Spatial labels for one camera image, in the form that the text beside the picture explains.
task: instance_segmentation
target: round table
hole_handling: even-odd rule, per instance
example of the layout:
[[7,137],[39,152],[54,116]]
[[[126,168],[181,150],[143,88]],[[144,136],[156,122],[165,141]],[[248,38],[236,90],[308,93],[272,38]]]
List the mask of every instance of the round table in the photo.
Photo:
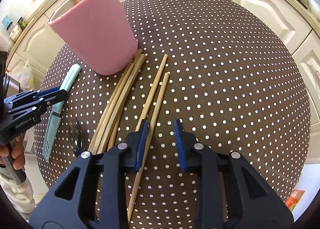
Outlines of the round table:
[[[118,143],[134,131],[165,53],[170,72],[131,227],[193,225],[196,175],[182,174],[178,165],[171,125],[177,118],[213,150],[240,152],[285,200],[306,159],[310,107],[297,65],[281,40],[231,0],[127,0],[123,8],[147,57],[125,103]],[[49,187],[74,160],[67,133],[71,118],[82,121],[92,138],[121,76],[96,74],[65,45],[41,89],[59,86],[74,63],[82,71],[64,104],[49,163],[42,145],[50,109],[35,127],[38,164]],[[126,179],[129,200],[134,175]]]

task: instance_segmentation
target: human hand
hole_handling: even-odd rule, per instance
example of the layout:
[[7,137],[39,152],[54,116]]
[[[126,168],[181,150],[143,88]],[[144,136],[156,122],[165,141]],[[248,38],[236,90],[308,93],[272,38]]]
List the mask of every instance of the human hand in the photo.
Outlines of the human hand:
[[[12,148],[11,155],[15,159],[13,162],[13,167],[18,170],[22,169],[26,163],[26,159],[24,156],[24,149],[23,149],[23,139],[25,134],[19,135],[16,138],[16,142],[14,147]],[[9,155],[9,150],[6,146],[0,145],[0,156],[7,157]]]

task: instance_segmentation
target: pink plastic cup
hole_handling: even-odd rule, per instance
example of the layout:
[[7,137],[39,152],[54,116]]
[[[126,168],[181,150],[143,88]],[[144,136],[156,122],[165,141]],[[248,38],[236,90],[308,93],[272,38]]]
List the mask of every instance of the pink plastic cup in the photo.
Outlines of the pink plastic cup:
[[138,49],[119,0],[82,0],[48,24],[101,75],[124,69]]

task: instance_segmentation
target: metal spoon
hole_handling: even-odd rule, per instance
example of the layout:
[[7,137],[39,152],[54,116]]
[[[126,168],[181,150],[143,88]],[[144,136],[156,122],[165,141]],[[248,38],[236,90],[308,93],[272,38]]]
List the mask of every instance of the metal spoon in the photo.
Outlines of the metal spoon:
[[70,122],[69,129],[70,146],[76,157],[84,152],[84,131],[81,122],[77,118],[73,118]]

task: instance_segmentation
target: countertop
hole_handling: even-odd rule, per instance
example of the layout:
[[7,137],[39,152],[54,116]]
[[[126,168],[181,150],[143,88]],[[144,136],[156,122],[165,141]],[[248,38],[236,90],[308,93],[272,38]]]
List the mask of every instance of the countertop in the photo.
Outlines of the countertop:
[[[15,53],[17,47],[19,46],[20,42],[24,38],[25,34],[28,30],[32,27],[32,25],[39,19],[39,17],[50,7],[52,6],[57,0],[49,0],[48,3],[42,5],[40,10],[35,14],[35,16],[29,21],[27,27],[22,32],[21,36],[18,38],[14,46],[9,50],[9,57],[7,60],[7,65],[9,64],[13,54]],[[314,29],[317,35],[320,37],[320,22],[313,16],[313,14],[306,10],[297,0],[286,0],[294,9],[296,9],[300,15],[310,24],[310,26]]]

